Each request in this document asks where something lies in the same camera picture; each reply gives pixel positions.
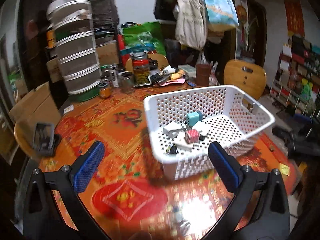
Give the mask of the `black and white charger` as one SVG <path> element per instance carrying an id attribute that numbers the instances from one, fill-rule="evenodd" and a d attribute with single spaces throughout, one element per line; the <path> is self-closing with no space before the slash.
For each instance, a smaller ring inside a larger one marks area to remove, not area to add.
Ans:
<path id="1" fill-rule="evenodd" d="M 205 124 L 204 122 L 198 121 L 194 126 L 193 129 L 197 130 L 200 137 L 206 137 L 207 134 L 210 132 L 211 126 L 209 124 Z"/>

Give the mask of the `white charger with prongs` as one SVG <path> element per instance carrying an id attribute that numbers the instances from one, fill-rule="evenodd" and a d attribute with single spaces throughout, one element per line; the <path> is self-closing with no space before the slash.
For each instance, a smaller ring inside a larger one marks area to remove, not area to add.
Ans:
<path id="1" fill-rule="evenodd" d="M 180 150 L 191 152 L 194 146 L 194 143 L 188 143 L 185 139 L 185 132 L 179 132 L 177 137 L 173 140 L 173 143 Z"/>

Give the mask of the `black toy car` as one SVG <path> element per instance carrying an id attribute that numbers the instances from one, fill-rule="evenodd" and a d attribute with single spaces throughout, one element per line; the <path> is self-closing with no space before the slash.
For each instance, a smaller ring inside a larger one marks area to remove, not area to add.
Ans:
<path id="1" fill-rule="evenodd" d="M 177 155 L 178 149 L 176 144 L 170 144 L 166 150 L 166 154 L 168 155 Z"/>

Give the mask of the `light blue charger plug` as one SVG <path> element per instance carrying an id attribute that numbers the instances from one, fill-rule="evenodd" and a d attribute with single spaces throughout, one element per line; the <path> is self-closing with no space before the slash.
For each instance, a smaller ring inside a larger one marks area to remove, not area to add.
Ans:
<path id="1" fill-rule="evenodd" d="M 185 117 L 185 124 L 188 127 L 193 127 L 197 122 L 203 120 L 203 114 L 200 111 L 188 113 Z"/>

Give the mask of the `white perforated plastic basket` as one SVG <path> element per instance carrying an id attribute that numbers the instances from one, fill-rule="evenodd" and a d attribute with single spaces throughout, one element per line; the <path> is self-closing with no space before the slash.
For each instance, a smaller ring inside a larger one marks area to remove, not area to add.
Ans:
<path id="1" fill-rule="evenodd" d="M 262 104 L 233 85 L 156 94 L 145 98 L 143 104 L 153 157 L 169 180 L 211 170 L 208 147 L 214 141 L 235 158 L 246 154 L 275 122 Z M 187 115 L 196 111 L 209 126 L 204 141 L 193 144 L 191 150 L 179 148 L 176 154 L 170 154 L 175 139 L 164 133 L 165 126 L 172 122 L 185 126 Z"/>

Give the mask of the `white square charger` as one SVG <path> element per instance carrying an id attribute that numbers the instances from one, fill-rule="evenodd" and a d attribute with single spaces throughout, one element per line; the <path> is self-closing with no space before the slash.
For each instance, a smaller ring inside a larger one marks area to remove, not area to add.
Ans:
<path id="1" fill-rule="evenodd" d="M 163 127 L 163 133 L 169 138 L 175 138 L 181 131 L 184 131 L 187 127 L 185 124 L 178 124 L 177 122 L 171 122 Z"/>

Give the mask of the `pink cube charger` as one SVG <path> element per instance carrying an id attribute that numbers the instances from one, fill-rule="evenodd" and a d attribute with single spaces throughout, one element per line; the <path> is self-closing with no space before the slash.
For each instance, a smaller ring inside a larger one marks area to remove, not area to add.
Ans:
<path id="1" fill-rule="evenodd" d="M 184 139 L 185 139 L 186 143 L 192 144 L 192 143 L 199 141 L 200 134 L 196 129 L 190 129 L 185 132 Z"/>

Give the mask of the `black phone stand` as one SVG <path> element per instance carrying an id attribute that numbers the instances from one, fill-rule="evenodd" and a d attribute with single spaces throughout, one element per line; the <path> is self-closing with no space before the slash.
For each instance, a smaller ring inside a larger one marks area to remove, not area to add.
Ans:
<path id="1" fill-rule="evenodd" d="M 41 157 L 53 157 L 62 138 L 53 123 L 38 122 L 33 135 L 33 150 Z"/>

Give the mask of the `wooden chair right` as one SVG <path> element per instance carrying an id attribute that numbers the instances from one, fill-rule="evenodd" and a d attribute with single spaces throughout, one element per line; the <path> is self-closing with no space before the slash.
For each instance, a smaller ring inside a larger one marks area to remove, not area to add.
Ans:
<path id="1" fill-rule="evenodd" d="M 223 83 L 234 85 L 258 100 L 266 87 L 266 72 L 256 64 L 242 60 L 229 60 L 224 68 Z"/>

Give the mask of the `cardboard box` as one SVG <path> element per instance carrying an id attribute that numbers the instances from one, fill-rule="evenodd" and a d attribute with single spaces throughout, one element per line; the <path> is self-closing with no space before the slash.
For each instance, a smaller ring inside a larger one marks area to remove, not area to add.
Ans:
<path id="1" fill-rule="evenodd" d="M 38 122 L 56 126 L 61 114 L 50 93 L 49 82 L 37 87 L 25 95 L 10 110 L 9 116 L 21 127 L 33 130 Z"/>

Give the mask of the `brown mug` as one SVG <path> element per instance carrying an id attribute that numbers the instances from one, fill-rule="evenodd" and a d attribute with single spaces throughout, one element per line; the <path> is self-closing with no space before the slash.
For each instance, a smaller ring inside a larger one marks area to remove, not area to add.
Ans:
<path id="1" fill-rule="evenodd" d="M 208 64 L 197 64 L 196 65 L 196 78 L 195 82 L 199 86 L 208 86 L 209 77 L 211 74 L 211 66 Z"/>

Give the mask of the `empty glass jar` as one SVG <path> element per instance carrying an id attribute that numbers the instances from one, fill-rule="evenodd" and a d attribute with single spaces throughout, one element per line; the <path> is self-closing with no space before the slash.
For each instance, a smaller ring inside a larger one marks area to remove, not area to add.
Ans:
<path id="1" fill-rule="evenodd" d="M 132 72 L 122 72 L 120 74 L 121 91 L 125 94 L 131 94 L 134 91 L 134 78 Z"/>

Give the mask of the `beige tote bag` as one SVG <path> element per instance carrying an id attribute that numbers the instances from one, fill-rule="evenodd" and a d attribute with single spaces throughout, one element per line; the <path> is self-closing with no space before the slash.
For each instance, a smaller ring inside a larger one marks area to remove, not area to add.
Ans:
<path id="1" fill-rule="evenodd" d="M 202 0 L 177 0 L 175 38 L 181 45 L 201 51 L 207 40 L 207 21 Z"/>

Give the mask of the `wooden chair behind table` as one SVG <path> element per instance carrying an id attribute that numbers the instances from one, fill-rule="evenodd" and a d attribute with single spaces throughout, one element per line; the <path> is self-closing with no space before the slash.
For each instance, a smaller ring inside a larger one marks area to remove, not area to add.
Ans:
<path id="1" fill-rule="evenodd" d="M 150 62 L 157 63 L 158 69 L 162 70 L 163 68 L 169 65 L 167 58 L 162 54 L 148 54 L 148 59 Z M 125 70 L 133 72 L 132 59 L 129 58 L 125 63 Z"/>

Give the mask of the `large pickle jar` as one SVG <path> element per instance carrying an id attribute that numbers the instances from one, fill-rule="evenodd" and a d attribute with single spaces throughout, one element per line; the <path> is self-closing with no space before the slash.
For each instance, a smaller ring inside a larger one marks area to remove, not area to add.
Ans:
<path id="1" fill-rule="evenodd" d="M 136 85 L 149 83 L 150 65 L 145 52 L 136 52 L 131 55 L 133 74 Z"/>

